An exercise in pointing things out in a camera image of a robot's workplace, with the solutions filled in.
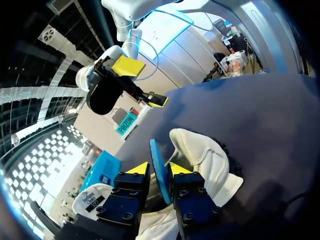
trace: blue tabletop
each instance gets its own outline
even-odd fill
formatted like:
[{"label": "blue tabletop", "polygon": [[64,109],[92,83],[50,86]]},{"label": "blue tabletop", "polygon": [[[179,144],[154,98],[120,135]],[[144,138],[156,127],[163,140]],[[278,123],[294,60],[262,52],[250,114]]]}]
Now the blue tabletop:
[{"label": "blue tabletop", "polygon": [[[150,139],[156,140],[166,161],[174,151],[170,130],[186,128],[224,142],[240,163],[244,184],[225,206],[239,222],[310,188],[320,151],[315,78],[244,75],[172,90],[166,96],[166,106],[152,109],[117,153],[124,171],[151,159]],[[290,206],[289,217],[301,201]]]}]

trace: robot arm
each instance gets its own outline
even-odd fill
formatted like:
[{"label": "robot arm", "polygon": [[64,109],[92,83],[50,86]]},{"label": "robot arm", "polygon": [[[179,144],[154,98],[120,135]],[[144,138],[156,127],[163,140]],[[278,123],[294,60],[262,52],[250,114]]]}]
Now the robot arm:
[{"label": "robot arm", "polygon": [[124,42],[134,25],[134,21],[143,18],[156,8],[179,2],[177,0],[101,0],[102,6],[108,9],[116,26],[116,38]]},{"label": "robot arm", "polygon": [[133,29],[134,21],[162,5],[178,2],[181,0],[101,0],[101,4],[112,14],[118,41],[124,43],[122,48],[114,45],[107,49],[94,65],[83,67],[75,77],[78,87],[88,92],[86,102],[93,112],[99,115],[109,113],[123,91],[152,107],[163,107],[166,104],[167,97],[143,92],[134,84],[136,76],[119,76],[113,66],[122,56],[134,60],[138,58],[142,31]]}]

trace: wall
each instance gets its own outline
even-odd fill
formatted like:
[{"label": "wall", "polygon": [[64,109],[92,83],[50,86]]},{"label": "wall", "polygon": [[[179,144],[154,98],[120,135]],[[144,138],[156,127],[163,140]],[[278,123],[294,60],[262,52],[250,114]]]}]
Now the wall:
[{"label": "wall", "polygon": [[[86,160],[86,157],[82,158],[79,163],[76,165],[76,167],[71,172],[68,179],[65,181],[60,193],[57,195],[54,204],[50,210],[50,217],[56,221],[59,225],[62,225],[62,221],[60,218],[63,214],[68,213],[69,215],[73,214],[72,211],[72,204],[74,199],[69,197],[66,193],[66,191],[71,191],[72,188],[78,188],[80,185],[82,186],[82,180],[79,178],[79,176],[86,176],[85,170],[81,167],[81,164]],[[60,199],[65,200],[68,205],[68,207],[61,207]]]},{"label": "wall", "polygon": [[204,14],[203,12],[187,13],[186,15],[194,21],[194,25],[206,30],[212,29],[211,31],[205,31],[203,29],[192,26],[192,28],[210,44],[215,52],[224,53],[225,55],[230,54],[230,51],[226,48],[221,40],[223,35],[211,24],[211,22],[214,23],[219,19],[226,21],[224,18],[211,13]]},{"label": "wall", "polygon": [[95,114],[87,104],[84,104],[74,126],[98,148],[113,155],[117,153],[123,141],[116,132],[113,122],[107,118]]},{"label": "wall", "polygon": [[[158,68],[179,88],[202,83],[213,68],[213,51],[204,37],[189,27],[158,55]],[[156,58],[151,60],[142,55],[157,64]]]},{"label": "wall", "polygon": [[[146,66],[138,79],[146,78],[154,72],[156,65],[150,62],[147,58],[139,54],[138,60],[146,63]],[[165,95],[166,92],[178,88],[177,84],[163,73],[161,69],[157,69],[151,77],[145,80],[137,80],[135,84],[146,93],[152,91],[160,95]]]}]

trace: black bolt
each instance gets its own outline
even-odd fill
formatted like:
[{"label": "black bolt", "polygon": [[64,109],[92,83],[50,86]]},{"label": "black bolt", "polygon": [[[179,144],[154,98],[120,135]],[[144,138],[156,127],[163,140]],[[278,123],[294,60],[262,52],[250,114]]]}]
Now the black bolt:
[{"label": "black bolt", "polygon": [[188,193],[189,193],[189,192],[188,192],[187,190],[181,190],[181,191],[179,192],[179,196],[180,196],[181,198],[183,198],[183,197],[187,196]]},{"label": "black bolt", "polygon": [[131,192],[130,192],[130,195],[132,195],[132,196],[135,196],[135,195],[137,195],[138,194],[138,191],[136,191],[136,190],[132,190]]},{"label": "black bolt", "polygon": [[216,206],[214,209],[211,210],[211,212],[212,212],[212,214],[218,214],[218,213],[220,213],[220,209],[221,209],[221,207]]},{"label": "black bolt", "polygon": [[199,187],[199,188],[198,188],[198,192],[199,192],[201,195],[206,195],[207,190],[206,190],[204,187]]},{"label": "black bolt", "polygon": [[98,206],[95,210],[98,214],[103,214],[106,211],[103,206]]},{"label": "black bolt", "polygon": [[133,218],[133,215],[132,215],[131,212],[126,212],[126,213],[124,214],[124,216],[122,217],[122,219],[124,219],[124,220],[130,220],[130,219],[132,219],[132,218]]},{"label": "black bolt", "polygon": [[193,219],[194,215],[191,212],[188,212],[183,216],[183,221],[185,222],[191,222]]},{"label": "black bolt", "polygon": [[115,194],[115,193],[118,193],[118,192],[120,192],[120,189],[119,188],[117,188],[117,187],[114,187],[114,188],[112,188],[112,192]]}]

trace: window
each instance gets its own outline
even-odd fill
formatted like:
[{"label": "window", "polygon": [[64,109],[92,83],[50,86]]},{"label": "window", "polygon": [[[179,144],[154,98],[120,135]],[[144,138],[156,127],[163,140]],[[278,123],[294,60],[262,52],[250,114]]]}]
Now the window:
[{"label": "window", "polygon": [[40,157],[40,158],[38,159],[38,162],[39,162],[41,165],[43,165],[43,164],[45,163],[45,160],[44,160],[42,157]]},{"label": "window", "polygon": [[31,168],[31,170],[32,170],[34,173],[36,173],[36,172],[39,170],[39,168],[38,168],[37,165],[33,165],[32,168]]},{"label": "window", "polygon": [[29,155],[27,155],[27,156],[25,156],[24,160],[26,163],[28,163],[31,160],[31,157]]},{"label": "window", "polygon": [[18,176],[18,171],[17,171],[17,170],[14,170],[14,171],[12,172],[12,175],[16,178],[16,177]]},{"label": "window", "polygon": [[25,176],[25,173],[23,171],[20,171],[18,176],[20,179],[23,179]]},{"label": "window", "polygon": [[44,238],[44,233],[41,231],[39,228],[36,226],[33,227],[33,232],[35,235],[37,235],[39,238],[43,239]]},{"label": "window", "polygon": [[23,191],[23,193],[22,193],[22,199],[23,200],[26,200],[28,198],[28,194],[25,192],[25,191]]},{"label": "window", "polygon": [[24,167],[25,167],[24,164],[23,164],[22,162],[20,162],[19,165],[18,165],[18,168],[19,168],[20,170],[22,170]]},{"label": "window", "polygon": [[55,169],[56,169],[56,166],[55,166],[55,164],[52,163],[52,164],[50,164],[50,166],[48,166],[48,168],[46,170],[48,173],[53,174]]},{"label": "window", "polygon": [[29,225],[31,229],[34,227],[34,224],[32,223],[32,221],[28,220],[26,221],[26,223]]},{"label": "window", "polygon": [[41,166],[39,168],[39,172],[42,173],[42,174],[45,172],[45,170],[46,170],[46,168],[44,166]]},{"label": "window", "polygon": [[60,165],[60,162],[59,162],[57,159],[55,159],[55,160],[53,160],[52,165],[53,165],[55,168],[57,168],[57,167]]},{"label": "window", "polygon": [[31,182],[28,182],[28,185],[26,186],[26,188],[31,191],[33,187],[34,185]]},{"label": "window", "polygon": [[24,203],[21,201],[21,200],[19,200],[19,205],[20,205],[20,207],[24,207],[25,205],[24,205]]},{"label": "window", "polygon": [[24,189],[26,189],[27,184],[26,184],[24,181],[21,181],[21,182],[20,182],[20,186],[21,186],[21,188],[24,190]]},{"label": "window", "polygon": [[31,207],[30,207],[30,203],[26,202],[26,203],[24,204],[23,210],[25,210],[25,212],[29,215],[30,212],[32,211],[32,209],[31,209]]},{"label": "window", "polygon": [[21,192],[19,190],[15,191],[15,196],[20,199],[21,198]]},{"label": "window", "polygon": [[50,158],[50,157],[51,157],[51,153],[50,153],[49,151],[46,151],[45,154],[44,154],[44,156],[45,156],[46,158]]},{"label": "window", "polygon": [[33,178],[34,178],[35,180],[39,180],[39,175],[38,175],[38,174],[34,174],[34,175],[33,175]]},{"label": "window", "polygon": [[75,145],[73,142],[71,142],[71,143],[69,144],[69,146],[67,146],[67,147],[65,148],[65,151],[66,151],[67,153],[72,152],[72,151],[75,149],[75,147],[76,147],[76,145]]},{"label": "window", "polygon": [[48,177],[44,174],[41,175],[40,180],[45,184],[48,180]]},{"label": "window", "polygon": [[37,215],[35,214],[35,212],[33,210],[30,211],[29,216],[33,219],[36,220]]},{"label": "window", "polygon": [[32,179],[32,175],[27,172],[27,174],[25,175],[25,179],[29,182]]},{"label": "window", "polygon": [[48,190],[49,190],[49,187],[50,187],[49,180],[48,180],[45,184],[43,184],[42,187],[43,187],[44,190],[48,191]]},{"label": "window", "polygon": [[67,159],[71,159],[71,157],[72,157],[72,155],[71,155],[70,153],[67,153],[67,154],[66,154],[66,158],[67,158]]},{"label": "window", "polygon": [[37,224],[39,224],[40,225],[40,227],[43,227],[43,228],[45,228],[46,226],[42,223],[42,221],[40,221],[40,219],[39,218],[36,218],[35,219],[35,222],[37,223]]},{"label": "window", "polygon": [[46,161],[45,161],[45,164],[47,165],[50,165],[52,163],[52,160],[50,158],[48,158]]},{"label": "window", "polygon": [[38,155],[39,155],[40,157],[42,157],[44,154],[45,154],[45,152],[42,151],[42,150],[40,150],[40,151],[38,152]]},{"label": "window", "polygon": [[28,220],[27,216],[26,216],[25,214],[23,214],[23,213],[22,213],[22,217],[23,217],[26,221]]},{"label": "window", "polygon": [[17,181],[17,179],[13,181],[13,186],[15,186],[16,188],[19,186],[19,182]]},{"label": "window", "polygon": [[41,208],[47,213],[50,213],[50,210],[52,208],[52,206],[55,203],[55,198],[50,195],[49,193],[47,193],[43,199],[43,202],[41,204]]},{"label": "window", "polygon": [[60,153],[60,154],[59,154],[59,158],[60,158],[61,160],[64,160],[65,157],[66,157],[66,155],[64,155],[63,153]]},{"label": "window", "polygon": [[44,196],[43,196],[40,192],[38,192],[38,193],[37,193],[37,196],[36,196],[36,202],[37,202],[38,204],[41,204],[42,201],[43,201],[43,199],[44,199]]},{"label": "window", "polygon": [[35,164],[37,162],[37,158],[36,157],[31,158],[31,162]]},{"label": "window", "polygon": [[8,186],[7,186],[7,184],[6,183],[2,183],[2,187],[3,187],[3,189],[6,191],[6,190],[8,190]]},{"label": "window", "polygon": [[5,179],[5,182],[6,182],[9,186],[11,186],[11,185],[13,184],[13,181],[12,181],[11,178],[6,178],[6,179]]},{"label": "window", "polygon": [[32,201],[36,201],[38,200],[38,194],[40,194],[40,190],[41,190],[41,186],[39,183],[36,183],[32,189],[32,191],[30,192],[29,194],[29,198],[32,200]]}]

